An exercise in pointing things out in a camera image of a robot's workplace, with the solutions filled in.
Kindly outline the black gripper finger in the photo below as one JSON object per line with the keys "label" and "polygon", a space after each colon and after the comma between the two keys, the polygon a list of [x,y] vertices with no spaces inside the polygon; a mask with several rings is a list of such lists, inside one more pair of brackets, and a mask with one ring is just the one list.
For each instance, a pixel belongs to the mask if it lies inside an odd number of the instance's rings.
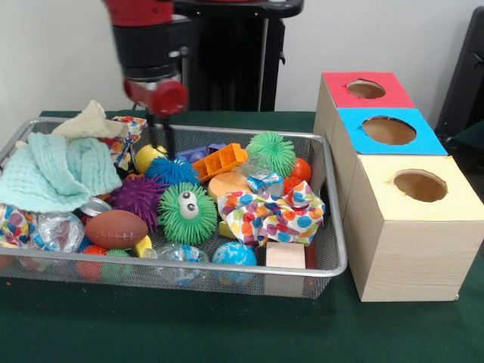
{"label": "black gripper finger", "polygon": [[158,138],[157,138],[157,124],[158,124],[158,117],[152,113],[147,114],[147,126],[148,126],[148,134],[150,139],[150,144],[153,149],[157,149],[159,146]]}
{"label": "black gripper finger", "polygon": [[175,132],[171,126],[169,116],[163,118],[163,130],[165,133],[167,156],[170,160],[175,160]]}

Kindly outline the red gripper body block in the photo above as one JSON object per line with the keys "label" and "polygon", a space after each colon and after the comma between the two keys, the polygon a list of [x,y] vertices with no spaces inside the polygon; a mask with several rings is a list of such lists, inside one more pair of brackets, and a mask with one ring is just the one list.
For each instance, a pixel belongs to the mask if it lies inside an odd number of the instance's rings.
{"label": "red gripper body block", "polygon": [[177,79],[162,79],[159,82],[135,82],[124,79],[126,96],[149,113],[166,118],[185,111],[188,105],[188,89]]}

